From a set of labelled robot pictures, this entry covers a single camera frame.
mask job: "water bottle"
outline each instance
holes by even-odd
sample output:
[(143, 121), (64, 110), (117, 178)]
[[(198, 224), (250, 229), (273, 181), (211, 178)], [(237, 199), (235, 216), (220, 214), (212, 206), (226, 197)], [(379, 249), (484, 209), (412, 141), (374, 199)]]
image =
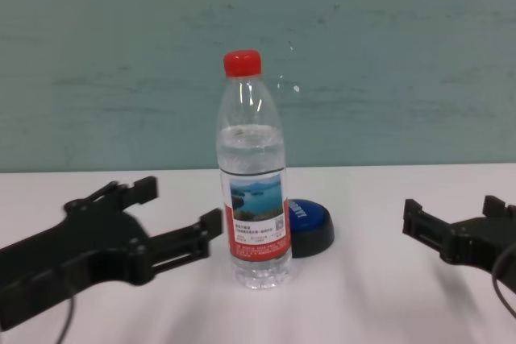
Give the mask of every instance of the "water bottle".
[(224, 69), (217, 158), (231, 262), (244, 286), (272, 288), (288, 277), (292, 259), (280, 115), (258, 51), (227, 53)]

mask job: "teal wall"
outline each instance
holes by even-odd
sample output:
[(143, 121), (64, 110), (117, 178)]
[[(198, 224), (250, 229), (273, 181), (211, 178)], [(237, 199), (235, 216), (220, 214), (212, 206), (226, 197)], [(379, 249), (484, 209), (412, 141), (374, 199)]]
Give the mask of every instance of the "teal wall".
[(0, 171), (214, 167), (235, 48), (289, 165), (516, 161), (515, 0), (0, 0)]

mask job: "black cable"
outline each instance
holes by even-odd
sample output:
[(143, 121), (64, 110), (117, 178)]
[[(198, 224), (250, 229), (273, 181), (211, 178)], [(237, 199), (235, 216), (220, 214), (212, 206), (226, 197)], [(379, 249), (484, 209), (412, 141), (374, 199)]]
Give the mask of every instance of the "black cable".
[(72, 325), (73, 316), (75, 315), (75, 296), (71, 296), (69, 298), (69, 308), (68, 308), (68, 316), (66, 317), (66, 321), (64, 322), (63, 329), (59, 334), (59, 338), (56, 341), (56, 344), (63, 344), (66, 339), (66, 334), (70, 330), (70, 326)]
[(509, 305), (506, 298), (503, 296), (503, 294), (501, 294), (500, 287), (498, 286), (498, 274), (500, 274), (500, 270), (502, 266), (506, 263), (507, 258), (509, 258), (509, 256), (513, 254), (515, 251), (516, 243), (513, 243), (500, 254), (496, 261), (494, 261), (493, 270), (491, 271), (491, 280), (493, 281), (494, 291), (497, 294), (503, 306), (506, 307), (506, 309), (509, 311), (510, 314), (513, 315), (514, 318), (516, 318), (516, 310), (514, 310), (513, 307)]

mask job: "blue lid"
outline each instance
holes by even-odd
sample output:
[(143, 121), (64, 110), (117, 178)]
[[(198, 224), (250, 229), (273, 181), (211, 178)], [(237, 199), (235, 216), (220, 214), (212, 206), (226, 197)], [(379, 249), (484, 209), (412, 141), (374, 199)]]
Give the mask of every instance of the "blue lid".
[(308, 231), (321, 226), (324, 220), (324, 207), (305, 199), (291, 199), (289, 215), (291, 231)]
[(290, 199), (289, 219), (294, 258), (318, 254), (333, 243), (335, 236), (330, 213), (319, 203)]

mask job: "table surface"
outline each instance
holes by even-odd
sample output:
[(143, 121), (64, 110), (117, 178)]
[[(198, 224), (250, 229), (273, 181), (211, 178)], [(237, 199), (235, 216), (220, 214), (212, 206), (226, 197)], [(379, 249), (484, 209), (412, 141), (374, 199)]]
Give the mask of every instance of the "table surface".
[[(61, 206), (110, 180), (155, 175), (160, 198), (131, 208), (149, 234), (196, 222), (221, 205), (218, 172), (0, 175), (0, 246), (58, 223)], [(279, 288), (251, 291), (231, 277), (227, 236), (212, 256), (132, 287), (100, 284), (77, 296), (67, 343), (513, 343), (516, 321), (487, 273), (448, 266), (402, 234), (406, 198), (448, 222), (481, 214), (485, 194), (516, 203), (516, 164), (291, 168), (290, 197), (324, 204), (335, 243), (294, 260)], [(516, 297), (508, 294), (516, 305)], [(3, 344), (54, 343), (66, 303), (4, 333)]]

